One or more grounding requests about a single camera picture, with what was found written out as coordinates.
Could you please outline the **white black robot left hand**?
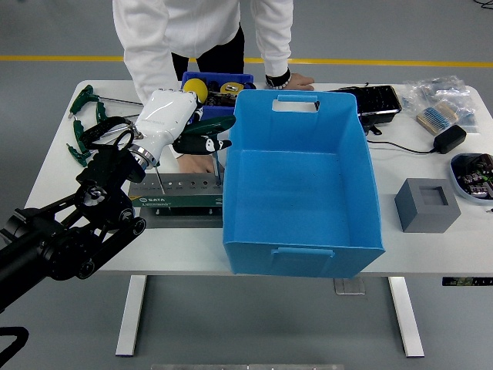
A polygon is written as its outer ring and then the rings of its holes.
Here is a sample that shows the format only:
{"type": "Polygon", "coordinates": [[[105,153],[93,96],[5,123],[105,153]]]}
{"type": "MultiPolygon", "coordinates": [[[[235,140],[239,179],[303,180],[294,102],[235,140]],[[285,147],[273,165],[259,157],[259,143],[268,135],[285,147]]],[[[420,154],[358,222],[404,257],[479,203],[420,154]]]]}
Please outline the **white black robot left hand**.
{"type": "Polygon", "coordinates": [[[195,92],[158,89],[151,95],[136,120],[143,135],[131,146],[131,151],[148,160],[158,160],[165,146],[177,153],[207,155],[232,146],[219,134],[232,128],[234,116],[220,116],[192,122],[200,109],[195,92]]]}

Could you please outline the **person's right hand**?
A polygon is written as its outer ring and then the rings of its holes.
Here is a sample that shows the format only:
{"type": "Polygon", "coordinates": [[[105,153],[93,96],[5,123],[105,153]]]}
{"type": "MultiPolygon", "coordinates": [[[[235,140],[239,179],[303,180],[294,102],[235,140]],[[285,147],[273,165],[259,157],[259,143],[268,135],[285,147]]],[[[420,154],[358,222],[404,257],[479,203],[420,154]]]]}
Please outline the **person's right hand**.
{"type": "Polygon", "coordinates": [[[211,155],[183,154],[177,158],[181,173],[213,173],[214,164],[211,155]]]}

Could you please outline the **person's left hand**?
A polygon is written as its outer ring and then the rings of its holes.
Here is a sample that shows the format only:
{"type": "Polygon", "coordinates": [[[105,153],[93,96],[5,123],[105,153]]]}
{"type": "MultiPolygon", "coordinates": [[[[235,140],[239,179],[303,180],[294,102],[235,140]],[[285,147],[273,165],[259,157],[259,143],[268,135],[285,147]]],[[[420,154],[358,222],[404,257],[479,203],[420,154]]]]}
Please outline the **person's left hand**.
{"type": "Polygon", "coordinates": [[[290,81],[287,83],[285,89],[288,90],[300,90],[300,91],[314,91],[314,79],[312,77],[303,76],[300,73],[292,73],[290,81]]]}

